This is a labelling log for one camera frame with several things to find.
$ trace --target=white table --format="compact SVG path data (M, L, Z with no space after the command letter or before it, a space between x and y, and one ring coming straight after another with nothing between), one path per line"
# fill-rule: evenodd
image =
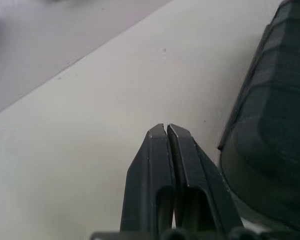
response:
M0 113L0 239L119 229L126 171L157 123L215 162L279 0L173 0Z

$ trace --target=gray floor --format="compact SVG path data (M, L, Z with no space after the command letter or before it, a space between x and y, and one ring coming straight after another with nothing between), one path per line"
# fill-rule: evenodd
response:
M168 1L0 0L0 111Z

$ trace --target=white surface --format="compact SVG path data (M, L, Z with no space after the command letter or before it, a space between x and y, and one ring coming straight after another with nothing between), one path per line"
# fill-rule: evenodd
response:
M118 230L146 131L216 146L278 0L174 0L0 113L0 239Z
M169 0L0 0L0 111Z

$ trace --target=black plastic object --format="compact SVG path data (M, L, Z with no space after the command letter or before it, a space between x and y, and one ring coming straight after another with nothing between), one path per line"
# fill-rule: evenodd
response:
M164 127L148 131L126 175L121 231L157 236L171 227L175 175Z
M162 124L150 129L131 163L120 231L158 237L171 227L173 209L176 226L192 232L242 226L221 174L191 134L173 124L167 132Z
M167 133L176 176L176 226L226 235L242 226L222 176L190 132L170 124Z
M284 1L267 26L219 149L239 199L300 230L300 0Z

